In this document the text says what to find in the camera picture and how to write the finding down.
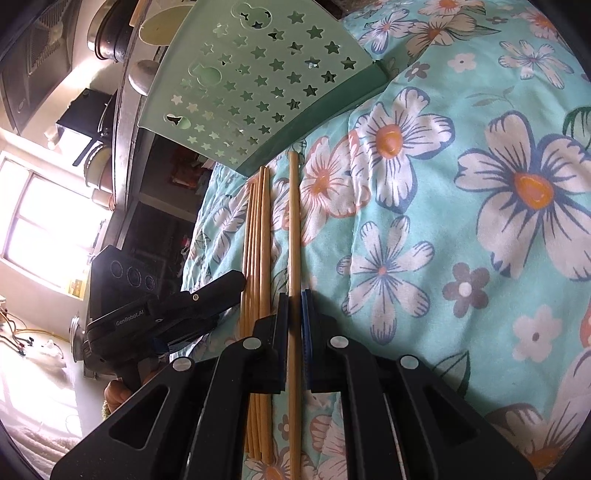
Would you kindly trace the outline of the person's left hand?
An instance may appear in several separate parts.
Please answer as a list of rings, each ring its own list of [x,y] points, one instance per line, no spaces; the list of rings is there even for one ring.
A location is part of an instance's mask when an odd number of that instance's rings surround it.
[[[108,418],[122,404],[124,404],[132,392],[124,385],[120,378],[111,380],[103,391],[102,418]]]

